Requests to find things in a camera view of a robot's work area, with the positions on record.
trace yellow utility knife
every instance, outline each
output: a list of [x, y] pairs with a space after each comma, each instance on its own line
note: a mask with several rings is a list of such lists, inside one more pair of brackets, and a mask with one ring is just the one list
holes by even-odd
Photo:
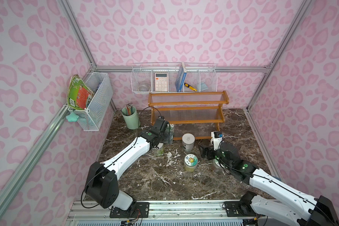
[[197, 92], [197, 89], [194, 87], [190, 86], [188, 83], [185, 83], [185, 87], [192, 89], [193, 91]]

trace label on jar lid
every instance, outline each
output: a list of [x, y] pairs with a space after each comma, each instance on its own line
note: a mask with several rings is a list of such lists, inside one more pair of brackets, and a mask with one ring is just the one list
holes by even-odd
[[197, 157], [194, 154], [188, 154], [185, 157], [185, 163], [188, 166], [195, 166], [197, 164], [199, 160], [197, 159]]

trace calculator display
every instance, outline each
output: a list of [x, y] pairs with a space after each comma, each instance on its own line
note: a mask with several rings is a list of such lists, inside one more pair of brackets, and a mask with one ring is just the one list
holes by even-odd
[[156, 77], [167, 77], [167, 74], [159, 74], [159, 73], [156, 73]]

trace pink leopard print wall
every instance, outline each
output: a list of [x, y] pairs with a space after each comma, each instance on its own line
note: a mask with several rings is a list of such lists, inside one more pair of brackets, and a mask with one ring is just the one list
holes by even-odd
[[339, 0], [317, 0], [252, 116], [281, 175], [339, 215]]
[[80, 200], [89, 167], [96, 161], [113, 115], [109, 107], [96, 132], [85, 132], [78, 123], [64, 122], [0, 226], [63, 225], [73, 202]]
[[0, 190], [88, 68], [55, 0], [0, 0]]
[[[224, 108], [246, 108], [263, 73], [217, 73], [217, 91], [226, 90], [230, 103]], [[137, 109], [148, 107], [148, 94], [135, 94], [131, 90], [131, 73], [109, 73], [113, 87], [113, 103], [122, 109], [132, 102]]]
[[300, 0], [70, 0], [98, 65], [268, 65]]

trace green picture book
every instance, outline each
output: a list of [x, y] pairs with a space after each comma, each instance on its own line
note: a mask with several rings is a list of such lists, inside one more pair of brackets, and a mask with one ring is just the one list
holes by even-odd
[[74, 75], [70, 80], [67, 104], [75, 110], [85, 110], [94, 97], [94, 92], [85, 85], [78, 75]]

